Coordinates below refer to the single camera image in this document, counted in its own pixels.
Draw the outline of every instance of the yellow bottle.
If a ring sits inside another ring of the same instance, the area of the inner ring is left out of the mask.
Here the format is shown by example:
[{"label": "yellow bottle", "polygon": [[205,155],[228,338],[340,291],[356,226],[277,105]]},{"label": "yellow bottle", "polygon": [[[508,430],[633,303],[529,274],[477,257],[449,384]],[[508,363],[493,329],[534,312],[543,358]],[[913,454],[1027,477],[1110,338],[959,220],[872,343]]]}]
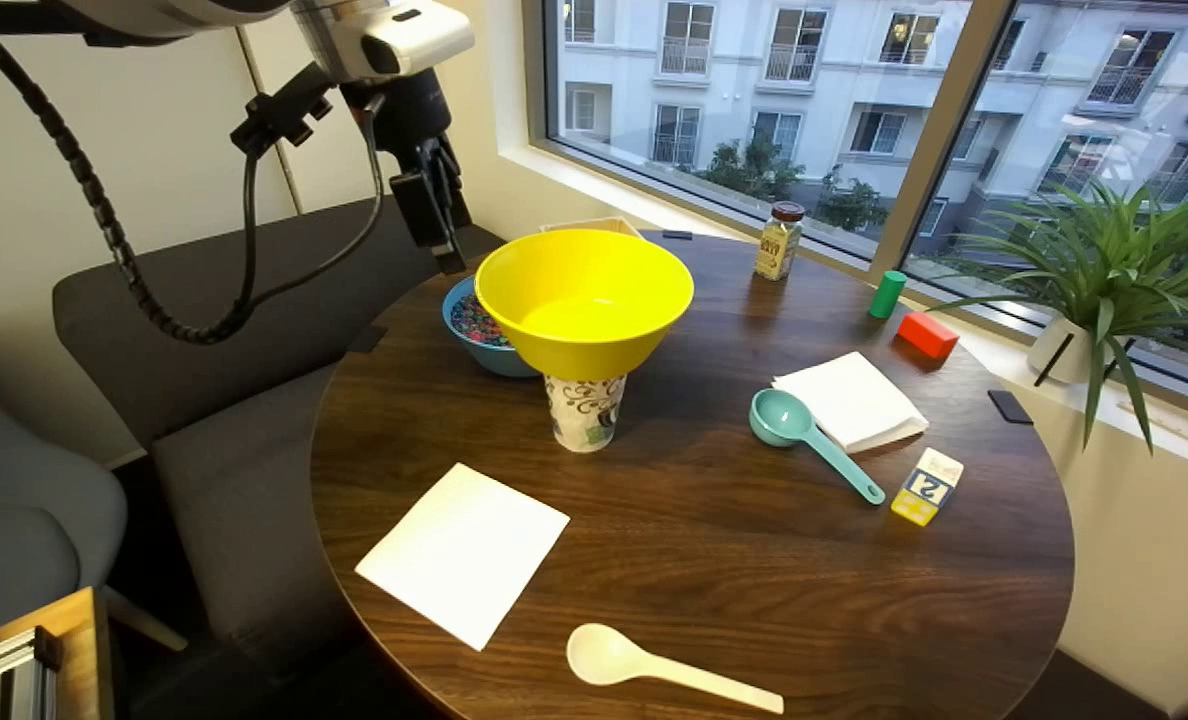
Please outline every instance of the yellow bottle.
[{"label": "yellow bottle", "polygon": [[777,204],[772,220],[762,231],[762,250],[755,250],[755,275],[766,280],[786,280],[791,270],[791,253],[796,253],[796,220],[804,216],[804,209],[796,204]]}]

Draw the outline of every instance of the floor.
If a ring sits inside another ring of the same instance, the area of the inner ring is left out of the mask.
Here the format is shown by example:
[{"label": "floor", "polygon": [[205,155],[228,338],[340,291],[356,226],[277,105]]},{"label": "floor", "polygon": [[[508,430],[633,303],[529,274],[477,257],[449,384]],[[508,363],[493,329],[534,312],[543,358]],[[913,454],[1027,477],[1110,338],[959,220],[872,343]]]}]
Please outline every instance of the floor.
[{"label": "floor", "polygon": [[132,529],[107,575],[113,590],[188,636],[188,651],[170,651],[113,625],[115,703],[132,720],[441,720],[427,702],[356,629],[324,667],[277,679],[241,651],[214,640],[188,562],[163,517],[146,466],[115,471],[128,492]]}]

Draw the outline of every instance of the white napkin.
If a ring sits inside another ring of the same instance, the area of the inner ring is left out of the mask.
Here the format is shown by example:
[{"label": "white napkin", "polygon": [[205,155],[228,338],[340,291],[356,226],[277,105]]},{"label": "white napkin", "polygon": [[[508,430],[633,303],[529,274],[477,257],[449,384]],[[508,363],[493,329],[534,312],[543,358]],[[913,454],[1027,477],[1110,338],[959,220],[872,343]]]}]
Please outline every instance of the white napkin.
[{"label": "white napkin", "polygon": [[563,512],[458,466],[356,573],[481,651],[563,525]]},{"label": "white napkin", "polygon": [[804,400],[815,425],[848,454],[895,446],[928,430],[917,404],[862,352],[777,375],[772,384]]}]

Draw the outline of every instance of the plant pot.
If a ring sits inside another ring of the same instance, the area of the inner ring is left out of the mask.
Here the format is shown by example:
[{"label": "plant pot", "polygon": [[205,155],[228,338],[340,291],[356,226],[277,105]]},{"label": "plant pot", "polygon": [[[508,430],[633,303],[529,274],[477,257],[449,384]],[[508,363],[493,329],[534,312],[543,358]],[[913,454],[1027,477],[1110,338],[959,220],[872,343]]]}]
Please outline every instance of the plant pot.
[{"label": "plant pot", "polygon": [[1036,372],[1036,384],[1083,384],[1087,379],[1087,334],[1072,319],[1052,319],[1027,350],[1027,369]]}]

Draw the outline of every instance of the tree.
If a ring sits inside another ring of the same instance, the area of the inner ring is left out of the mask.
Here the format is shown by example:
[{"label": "tree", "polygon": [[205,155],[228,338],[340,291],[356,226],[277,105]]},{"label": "tree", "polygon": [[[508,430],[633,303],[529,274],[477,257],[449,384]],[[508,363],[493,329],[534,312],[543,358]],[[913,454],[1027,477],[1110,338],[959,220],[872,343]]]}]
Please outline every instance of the tree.
[{"label": "tree", "polygon": [[881,197],[872,185],[856,179],[856,190],[829,190],[829,197],[820,202],[820,216],[835,230],[866,230],[884,220]]},{"label": "tree", "polygon": [[743,197],[787,202],[802,172],[772,139],[753,135],[749,144],[721,144],[701,176]]}]

